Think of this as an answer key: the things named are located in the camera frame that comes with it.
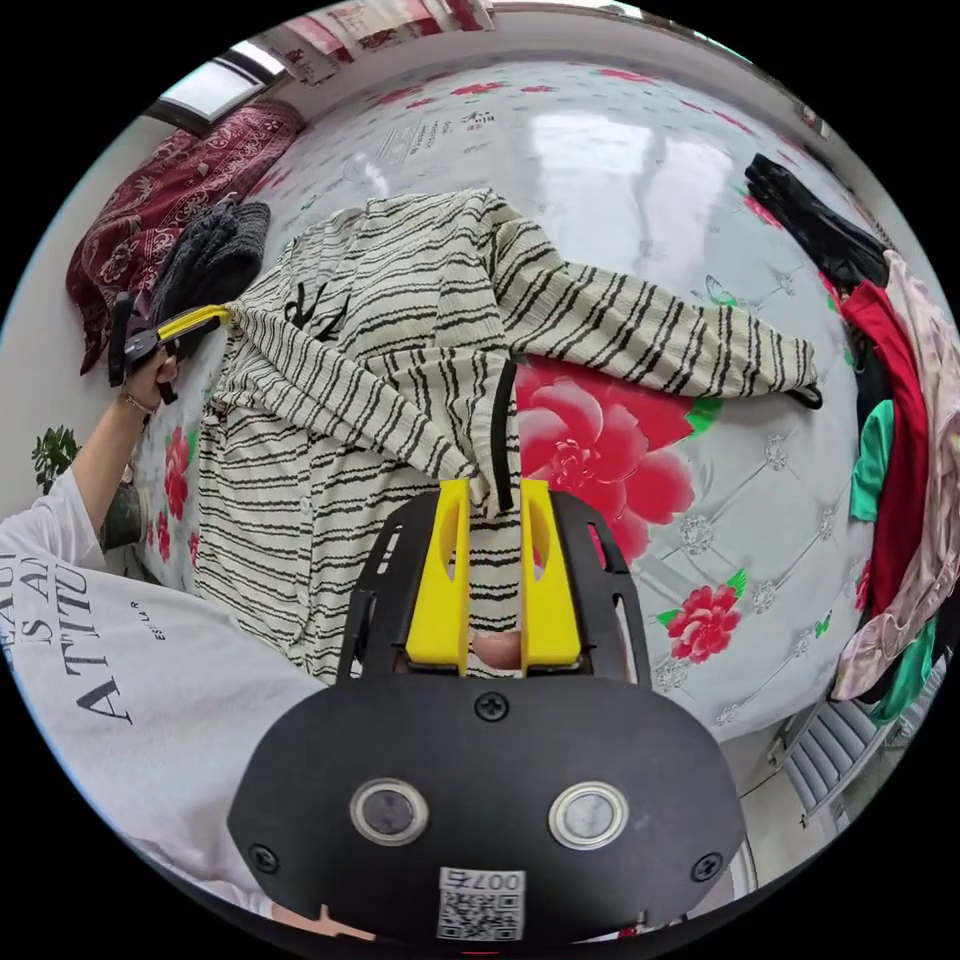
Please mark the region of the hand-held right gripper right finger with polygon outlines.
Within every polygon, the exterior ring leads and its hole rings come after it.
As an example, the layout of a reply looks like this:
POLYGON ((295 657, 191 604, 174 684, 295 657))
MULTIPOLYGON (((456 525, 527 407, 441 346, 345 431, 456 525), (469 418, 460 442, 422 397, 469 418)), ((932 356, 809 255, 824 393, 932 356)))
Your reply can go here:
POLYGON ((523 479, 520 500, 521 670, 573 669, 580 637, 551 491, 545 481, 523 479))

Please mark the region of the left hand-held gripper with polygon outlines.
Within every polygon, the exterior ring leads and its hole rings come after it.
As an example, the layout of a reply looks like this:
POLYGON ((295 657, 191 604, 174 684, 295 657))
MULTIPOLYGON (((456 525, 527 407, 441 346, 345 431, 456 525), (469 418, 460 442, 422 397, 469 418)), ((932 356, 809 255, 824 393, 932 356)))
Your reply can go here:
POLYGON ((211 305, 185 311, 155 329, 130 337, 124 346, 123 393, 129 395, 131 376, 162 352, 177 365, 195 350, 199 340, 219 329, 231 318, 224 305, 211 305))

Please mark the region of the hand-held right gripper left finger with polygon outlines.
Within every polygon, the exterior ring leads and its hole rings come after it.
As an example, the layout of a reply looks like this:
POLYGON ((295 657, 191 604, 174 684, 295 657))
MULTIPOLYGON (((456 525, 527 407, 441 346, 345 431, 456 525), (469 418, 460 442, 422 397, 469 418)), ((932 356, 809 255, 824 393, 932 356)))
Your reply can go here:
POLYGON ((467 670, 469 521, 469 481, 442 482, 405 643, 413 669, 467 670))

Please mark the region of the person's right hand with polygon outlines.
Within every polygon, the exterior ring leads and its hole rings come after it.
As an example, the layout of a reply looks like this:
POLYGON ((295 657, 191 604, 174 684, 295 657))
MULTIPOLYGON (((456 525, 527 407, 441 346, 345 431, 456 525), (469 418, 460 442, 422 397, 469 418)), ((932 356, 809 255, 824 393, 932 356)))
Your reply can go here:
POLYGON ((521 634, 519 631, 474 633, 473 654, 486 666, 501 671, 517 671, 521 667, 521 634))

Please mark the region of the person's left hand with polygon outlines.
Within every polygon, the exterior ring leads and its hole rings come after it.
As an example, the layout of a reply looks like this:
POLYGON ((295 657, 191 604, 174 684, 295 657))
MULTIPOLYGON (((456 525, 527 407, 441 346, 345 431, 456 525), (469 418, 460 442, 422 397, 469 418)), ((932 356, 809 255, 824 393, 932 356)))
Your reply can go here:
POLYGON ((175 357, 158 351, 128 375, 121 396, 144 415, 152 415, 163 402, 162 388, 171 387, 177 376, 175 357))

